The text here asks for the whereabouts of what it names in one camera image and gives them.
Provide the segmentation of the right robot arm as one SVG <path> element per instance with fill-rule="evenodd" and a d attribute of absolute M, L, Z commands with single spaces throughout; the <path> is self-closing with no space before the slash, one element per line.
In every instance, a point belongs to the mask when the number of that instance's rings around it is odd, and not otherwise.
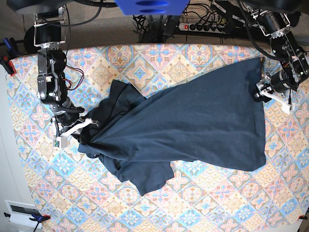
<path fill-rule="evenodd" d="M 61 29 L 68 25 L 68 19 L 66 6 L 34 15 L 34 46 L 38 48 L 38 96 L 54 114 L 52 122 L 56 128 L 56 140 L 70 135 L 79 136 L 82 128 L 89 123 L 89 120 L 80 116 L 84 108 L 76 107 L 68 96 L 71 83 L 64 73 L 67 56 L 60 47 L 66 41 Z"/>

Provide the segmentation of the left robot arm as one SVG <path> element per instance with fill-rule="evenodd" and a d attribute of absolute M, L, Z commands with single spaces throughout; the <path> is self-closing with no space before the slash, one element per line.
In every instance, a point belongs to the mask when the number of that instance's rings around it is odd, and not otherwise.
<path fill-rule="evenodd" d="M 258 101 L 275 100 L 281 103 L 282 111 L 289 113 L 295 108 L 291 93 L 308 79 L 309 65 L 305 52 L 297 44 L 290 31 L 290 20 L 287 14 L 255 9 L 248 6 L 252 18 L 262 33 L 270 38 L 270 47 L 282 66 L 274 75 L 268 73 L 256 84 L 254 97 Z"/>

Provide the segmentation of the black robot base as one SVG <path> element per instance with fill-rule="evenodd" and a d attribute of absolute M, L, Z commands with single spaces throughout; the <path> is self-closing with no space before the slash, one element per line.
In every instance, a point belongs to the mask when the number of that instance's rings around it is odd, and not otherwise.
<path fill-rule="evenodd" d="M 257 9 L 283 14 L 293 14 L 300 11 L 309 14 L 308 0 L 242 0 L 243 3 Z"/>
<path fill-rule="evenodd" d="M 38 14 L 50 12 L 70 2 L 70 0 L 7 0 L 7 6 L 18 14 Z"/>

